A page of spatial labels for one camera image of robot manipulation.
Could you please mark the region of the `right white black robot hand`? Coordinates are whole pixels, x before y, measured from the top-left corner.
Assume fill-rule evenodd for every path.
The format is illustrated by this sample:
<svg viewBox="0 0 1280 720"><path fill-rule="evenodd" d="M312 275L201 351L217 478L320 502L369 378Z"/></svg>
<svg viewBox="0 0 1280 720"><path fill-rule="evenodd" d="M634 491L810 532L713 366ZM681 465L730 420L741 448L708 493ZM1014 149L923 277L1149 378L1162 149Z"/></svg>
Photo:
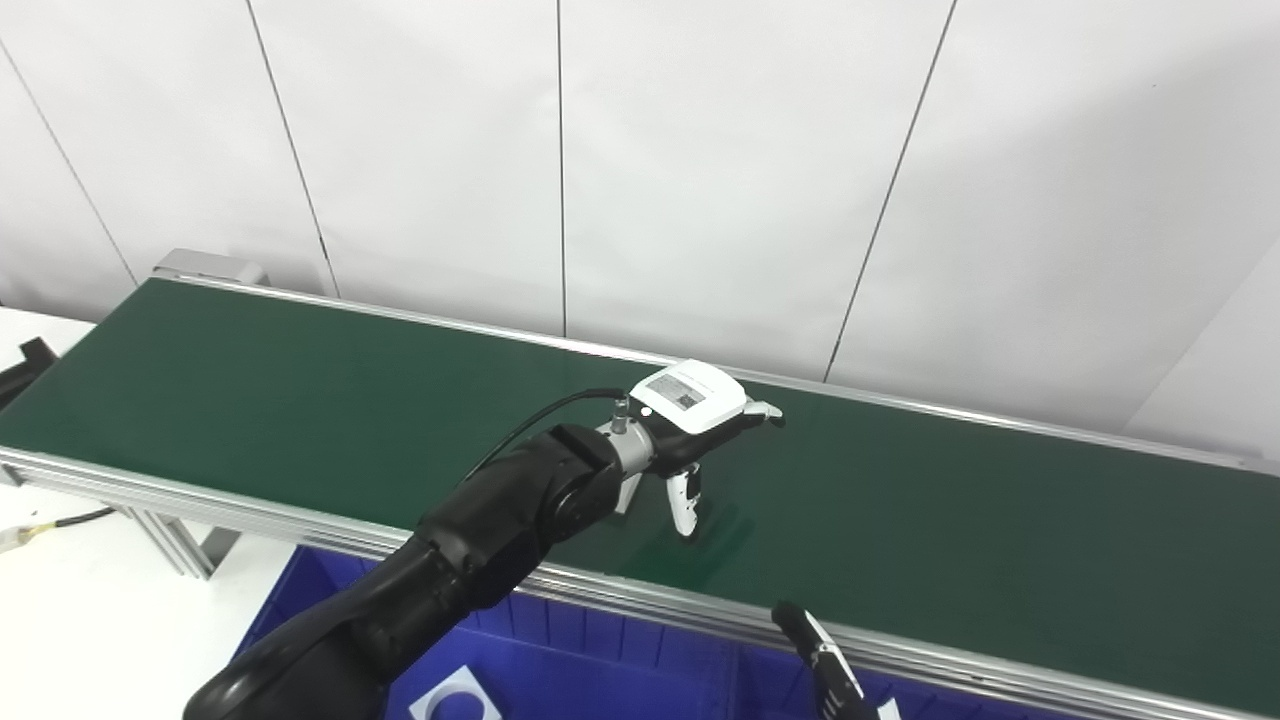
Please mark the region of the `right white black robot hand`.
<svg viewBox="0 0 1280 720"><path fill-rule="evenodd" d="M870 702L844 651L817 618L783 600L771 619L792 643L814 676L815 710L822 719L900 719L896 700Z"/></svg>

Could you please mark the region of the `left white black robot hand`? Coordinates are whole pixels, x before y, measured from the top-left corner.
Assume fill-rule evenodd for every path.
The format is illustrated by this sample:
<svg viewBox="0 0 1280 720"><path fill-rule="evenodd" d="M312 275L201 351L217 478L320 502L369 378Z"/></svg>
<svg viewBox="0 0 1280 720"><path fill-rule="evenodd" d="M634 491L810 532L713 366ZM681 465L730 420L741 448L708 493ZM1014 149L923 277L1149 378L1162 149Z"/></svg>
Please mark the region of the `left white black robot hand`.
<svg viewBox="0 0 1280 720"><path fill-rule="evenodd" d="M627 420L614 421L611 442L623 460L616 511L627 510L643 477L657 477L676 532L698 536L701 460L742 432L764 424L783 427L785 414L748 396L744 386L718 366L686 359L644 378L627 392Z"/></svg>

